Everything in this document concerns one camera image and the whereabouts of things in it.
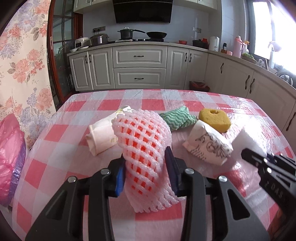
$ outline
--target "red bowl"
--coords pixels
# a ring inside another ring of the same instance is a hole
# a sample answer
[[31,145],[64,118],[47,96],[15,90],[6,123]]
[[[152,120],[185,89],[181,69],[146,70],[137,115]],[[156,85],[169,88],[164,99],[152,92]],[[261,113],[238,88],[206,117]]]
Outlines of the red bowl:
[[179,40],[179,44],[187,44],[187,41]]

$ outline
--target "green cloth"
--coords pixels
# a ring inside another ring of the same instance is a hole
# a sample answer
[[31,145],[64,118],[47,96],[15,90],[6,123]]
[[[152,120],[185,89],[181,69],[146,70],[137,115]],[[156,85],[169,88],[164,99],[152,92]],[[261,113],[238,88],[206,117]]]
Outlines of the green cloth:
[[190,115],[186,106],[181,106],[175,110],[159,114],[170,127],[171,131],[178,130],[193,125],[197,122],[195,115]]

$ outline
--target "pink thermos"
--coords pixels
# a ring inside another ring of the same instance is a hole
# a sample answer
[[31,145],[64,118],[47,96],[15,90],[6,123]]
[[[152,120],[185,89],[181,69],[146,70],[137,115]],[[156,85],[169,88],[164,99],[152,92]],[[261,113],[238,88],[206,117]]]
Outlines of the pink thermos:
[[242,49],[244,48],[244,45],[246,45],[246,44],[241,40],[240,36],[237,36],[234,39],[234,47],[233,47],[232,55],[240,58],[241,54],[242,54]]

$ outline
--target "red and white tablecloth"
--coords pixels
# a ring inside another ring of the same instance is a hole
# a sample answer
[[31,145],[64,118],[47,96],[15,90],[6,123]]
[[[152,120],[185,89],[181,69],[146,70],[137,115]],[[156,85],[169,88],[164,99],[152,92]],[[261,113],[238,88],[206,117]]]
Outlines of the red and white tablecloth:
[[[84,178],[107,167],[112,159],[121,155],[118,145],[94,157],[89,151],[85,135],[88,125],[110,115],[120,106],[133,109],[170,111],[182,105],[190,114],[198,116],[203,108],[224,110],[232,125],[224,134],[233,141],[240,130],[245,131],[273,153],[295,155],[273,121],[251,100],[215,93],[178,90],[116,90],[82,93],[71,96],[52,117],[42,131],[26,159],[17,187],[12,221],[13,229],[25,239],[31,225],[53,194],[69,176]],[[192,127],[172,132],[173,154],[185,160],[204,176],[227,176],[246,198],[248,204],[267,228],[277,206],[259,187],[257,170],[242,159],[227,161],[218,167],[198,160],[187,152],[182,143]],[[115,240],[123,241],[178,241],[180,240],[185,202],[156,213],[135,213],[125,193],[110,198],[110,211]],[[87,201],[84,207],[84,227],[87,226]],[[84,228],[84,240],[88,240]]]

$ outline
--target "white kettle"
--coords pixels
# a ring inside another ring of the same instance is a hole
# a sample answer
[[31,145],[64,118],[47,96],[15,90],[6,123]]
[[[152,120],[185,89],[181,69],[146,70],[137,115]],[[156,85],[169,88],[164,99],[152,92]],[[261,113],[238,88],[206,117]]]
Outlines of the white kettle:
[[218,52],[219,51],[219,40],[220,39],[218,37],[211,36],[209,50]]

